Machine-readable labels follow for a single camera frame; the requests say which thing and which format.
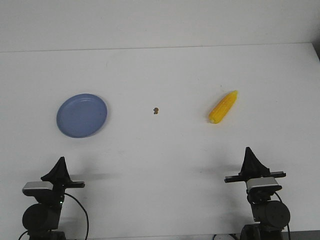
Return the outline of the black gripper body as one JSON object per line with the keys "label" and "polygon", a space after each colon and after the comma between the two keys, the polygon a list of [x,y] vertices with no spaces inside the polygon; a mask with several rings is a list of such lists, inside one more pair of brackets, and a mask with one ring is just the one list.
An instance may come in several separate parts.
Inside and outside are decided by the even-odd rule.
{"label": "black gripper body", "polygon": [[59,200],[64,200],[67,189],[82,189],[84,187],[84,181],[58,182],[53,185],[53,193]]}
{"label": "black gripper body", "polygon": [[[286,176],[287,176],[287,174],[283,171],[274,171],[274,172],[271,172],[270,176],[268,176],[268,177],[274,177],[276,179],[276,178],[284,178]],[[226,176],[224,178],[224,182],[225,183],[235,183],[235,182],[245,182],[246,183],[248,180],[253,179],[253,178],[259,178],[259,177],[251,177],[250,176],[248,179],[246,179],[243,176],[238,174],[238,175]]]}

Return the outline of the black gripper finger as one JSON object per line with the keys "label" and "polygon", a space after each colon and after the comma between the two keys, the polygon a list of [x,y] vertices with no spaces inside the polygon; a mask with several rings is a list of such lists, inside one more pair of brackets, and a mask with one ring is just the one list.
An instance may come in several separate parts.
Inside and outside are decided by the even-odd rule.
{"label": "black gripper finger", "polygon": [[240,170],[240,175],[245,179],[248,179],[251,176],[251,158],[250,158],[250,147],[245,148],[244,159],[242,163],[242,167]]}
{"label": "black gripper finger", "polygon": [[61,177],[63,178],[64,182],[72,182],[67,169],[66,160],[64,156],[61,157]]}
{"label": "black gripper finger", "polygon": [[49,173],[42,176],[40,179],[44,182],[56,182],[57,178],[61,175],[61,168],[63,163],[63,157],[60,157],[54,167],[49,171]]}
{"label": "black gripper finger", "polygon": [[269,177],[270,169],[264,166],[250,149],[250,176],[252,178]]}

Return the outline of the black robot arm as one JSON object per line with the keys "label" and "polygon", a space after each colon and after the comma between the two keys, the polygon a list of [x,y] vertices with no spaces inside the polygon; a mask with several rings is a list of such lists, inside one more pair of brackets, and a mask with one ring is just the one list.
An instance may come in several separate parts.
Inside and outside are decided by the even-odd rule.
{"label": "black robot arm", "polygon": [[289,226],[291,214],[279,198],[282,186],[277,178],[286,177],[283,171],[270,171],[255,156],[250,147],[245,148],[244,160],[238,175],[226,176],[225,183],[245,182],[246,197],[250,204],[254,224],[246,224],[241,230],[241,240],[282,240],[282,231]]}
{"label": "black robot arm", "polygon": [[40,181],[27,182],[22,193],[27,197],[34,197],[36,204],[28,207],[22,216],[22,225],[26,229],[30,240],[65,240],[64,231],[58,231],[61,211],[65,197],[73,199],[83,210],[86,218],[85,239],[89,235],[89,216],[78,199],[67,189],[82,189],[83,181],[73,181],[69,175],[65,157],[60,157],[54,167],[40,178]]}

